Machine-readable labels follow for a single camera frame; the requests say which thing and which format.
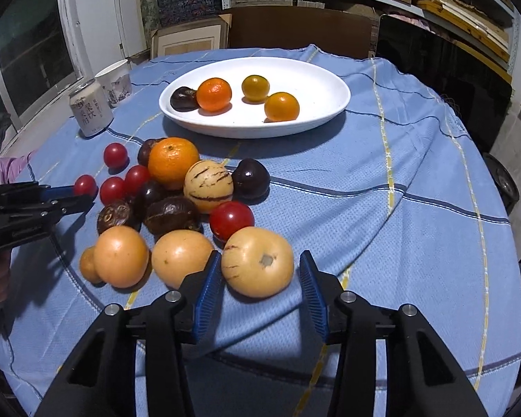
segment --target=blue patterned fabric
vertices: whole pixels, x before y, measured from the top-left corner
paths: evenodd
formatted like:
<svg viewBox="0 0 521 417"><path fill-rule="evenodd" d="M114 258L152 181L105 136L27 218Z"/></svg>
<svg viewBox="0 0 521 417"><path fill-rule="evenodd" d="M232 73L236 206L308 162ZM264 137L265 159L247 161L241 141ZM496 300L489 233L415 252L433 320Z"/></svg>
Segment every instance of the blue patterned fabric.
<svg viewBox="0 0 521 417"><path fill-rule="evenodd" d="M348 84L351 102L319 128L259 140L191 133L159 112L166 83L204 64L252 55L326 68ZM490 417L503 414L521 358L521 278L512 232L480 154L434 91L386 60L340 58L315 46L165 57L134 69L132 82L134 95L114 110L106 132L86 140L68 120L20 180L33 174L64 186L90 173L101 183L109 175L102 161L109 143L125 143L135 159L143 140L162 136L190 139L203 158L228 159L230 167L257 158L273 177L270 196L253 206L257 225L288 239L296 262L309 249L322 270L371 303L418 306ZM87 215L64 218L51 239L15 253L0 367L28 413L100 310L111 302L128 304L129 294L95 288L78 271L81 253L96 241L100 209L98 202ZM142 234L152 246L146 229ZM131 305L149 304L165 290L153 274ZM321 352L300 302L297 277L279 295L257 303L225 291L215 330L200 346L185 349L198 417L326 415L338 352ZM319 359L322 375L309 389ZM385 359L379 343L376 416L385 413ZM137 372L138 415L145 416L141 347Z"/></svg>

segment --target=framed picture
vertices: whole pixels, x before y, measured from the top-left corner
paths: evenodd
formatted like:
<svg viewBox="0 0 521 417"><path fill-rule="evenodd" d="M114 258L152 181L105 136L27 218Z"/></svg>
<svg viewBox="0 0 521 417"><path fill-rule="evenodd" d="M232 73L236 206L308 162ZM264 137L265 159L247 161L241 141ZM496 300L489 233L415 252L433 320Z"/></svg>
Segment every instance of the framed picture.
<svg viewBox="0 0 521 417"><path fill-rule="evenodd" d="M150 43L150 58L226 48L228 32L229 24L219 16L156 30Z"/></svg>

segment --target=white plate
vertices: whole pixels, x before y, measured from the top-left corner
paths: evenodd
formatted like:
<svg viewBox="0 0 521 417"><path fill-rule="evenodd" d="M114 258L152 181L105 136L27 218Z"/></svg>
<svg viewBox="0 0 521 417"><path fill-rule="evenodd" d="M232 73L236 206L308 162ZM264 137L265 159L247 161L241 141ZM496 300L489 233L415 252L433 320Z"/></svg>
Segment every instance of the white plate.
<svg viewBox="0 0 521 417"><path fill-rule="evenodd" d="M295 121L265 122L263 104L242 101L241 83L249 75L264 76L270 83L270 94L292 94L299 102L299 117ZM170 97L177 88L197 89L213 77L226 80L232 87L231 109L204 115L202 110L182 113L172 108ZM227 59L187 72L166 87L159 105L168 118L193 132L221 138L273 138L304 132L330 121L345 109L350 98L346 83L322 67L295 59L260 57Z"/></svg>

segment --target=table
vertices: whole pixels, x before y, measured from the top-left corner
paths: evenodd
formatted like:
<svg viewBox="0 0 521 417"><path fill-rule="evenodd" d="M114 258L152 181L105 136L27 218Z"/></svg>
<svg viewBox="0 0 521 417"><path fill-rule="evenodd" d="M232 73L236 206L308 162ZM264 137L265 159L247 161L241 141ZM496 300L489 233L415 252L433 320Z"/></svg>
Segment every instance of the table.
<svg viewBox="0 0 521 417"><path fill-rule="evenodd" d="M253 55L320 65L345 80L351 102L310 132L242 141L190 133L159 112L166 83L204 64ZM257 225L284 235L296 262L311 250L322 270L369 302L418 306L490 417L503 414L521 359L521 278L513 237L480 154L432 90L386 60L341 58L315 46L165 57L134 69L132 82L134 94L115 110L108 130L86 140L68 120L19 180L64 186L91 173L101 183L109 175L102 163L106 145L125 143L134 164L143 140L166 135L188 138L203 158L230 166L257 158L273 177L269 197L253 206ZM64 218L50 239L15 252L0 368L28 413L105 305L146 305L166 290L154 274L136 295L82 279L79 256L96 241L101 207L98 202L87 215ZM142 233L152 246L146 229ZM297 277L281 294L254 304L226 291L215 331L185 350L198 417L326 414L338 352L321 350L300 300ZM317 361L324 368L312 387ZM384 416L383 344L377 364L375 415ZM146 415L143 375L139 348L139 416Z"/></svg>

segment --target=metal pin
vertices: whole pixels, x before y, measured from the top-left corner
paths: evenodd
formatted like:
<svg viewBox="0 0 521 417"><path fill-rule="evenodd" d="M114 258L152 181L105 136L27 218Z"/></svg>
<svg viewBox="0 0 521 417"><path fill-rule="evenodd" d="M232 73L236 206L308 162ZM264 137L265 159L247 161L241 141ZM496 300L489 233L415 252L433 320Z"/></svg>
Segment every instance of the metal pin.
<svg viewBox="0 0 521 417"><path fill-rule="evenodd" d="M182 298L182 294L177 290L169 291L164 295L168 302L178 302Z"/></svg>
<svg viewBox="0 0 521 417"><path fill-rule="evenodd" d="M354 302L357 299L357 295L349 290L343 292L339 297L343 302Z"/></svg>
<svg viewBox="0 0 521 417"><path fill-rule="evenodd" d="M412 304L406 304L401 308L402 312L408 317L414 317L417 314L417 308Z"/></svg>
<svg viewBox="0 0 521 417"><path fill-rule="evenodd" d="M108 316L113 316L120 311L121 307L118 304L109 304L104 309L104 313Z"/></svg>

